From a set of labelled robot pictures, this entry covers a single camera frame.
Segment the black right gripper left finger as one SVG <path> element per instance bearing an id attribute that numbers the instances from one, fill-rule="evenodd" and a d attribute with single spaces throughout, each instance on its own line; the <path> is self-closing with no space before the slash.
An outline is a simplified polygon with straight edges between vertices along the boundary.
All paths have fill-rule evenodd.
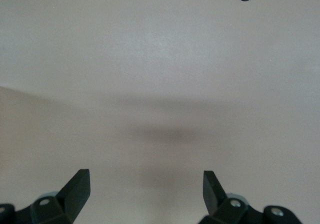
<path id="1" fill-rule="evenodd" d="M 90 171 L 80 169 L 58 192 L 42 195 L 29 206 L 16 210 L 0 205 L 2 224 L 72 224 L 91 194 Z"/>

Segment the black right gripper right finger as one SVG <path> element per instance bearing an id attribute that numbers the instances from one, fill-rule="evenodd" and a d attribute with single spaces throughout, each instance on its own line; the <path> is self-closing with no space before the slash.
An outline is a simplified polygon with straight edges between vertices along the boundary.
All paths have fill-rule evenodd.
<path id="1" fill-rule="evenodd" d="M 289 209 L 266 206 L 255 210 L 241 195 L 226 193 L 213 171 L 203 172 L 202 196 L 208 212 L 201 224 L 300 224 Z"/>

